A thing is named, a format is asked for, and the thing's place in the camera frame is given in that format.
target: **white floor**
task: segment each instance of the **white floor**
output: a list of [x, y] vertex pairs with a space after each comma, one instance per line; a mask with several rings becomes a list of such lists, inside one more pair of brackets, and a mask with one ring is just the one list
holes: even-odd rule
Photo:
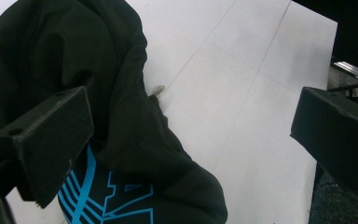
[[[327, 86], [337, 24], [290, 0], [129, 4], [148, 40], [146, 89], [167, 86], [161, 107], [221, 182], [227, 223], [308, 223], [315, 160], [289, 134], [301, 88]], [[57, 202], [8, 198], [18, 223], [63, 221]]]

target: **clothing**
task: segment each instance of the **clothing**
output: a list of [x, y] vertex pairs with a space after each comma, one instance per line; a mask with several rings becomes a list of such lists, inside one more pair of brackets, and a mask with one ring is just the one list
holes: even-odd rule
[[145, 93], [145, 48], [125, 1], [19, 0], [0, 17], [0, 129], [53, 93], [86, 86], [91, 146], [101, 143], [89, 150], [96, 165], [118, 184], [153, 186], [137, 208], [153, 207], [154, 223], [225, 223], [219, 182], [185, 153]]

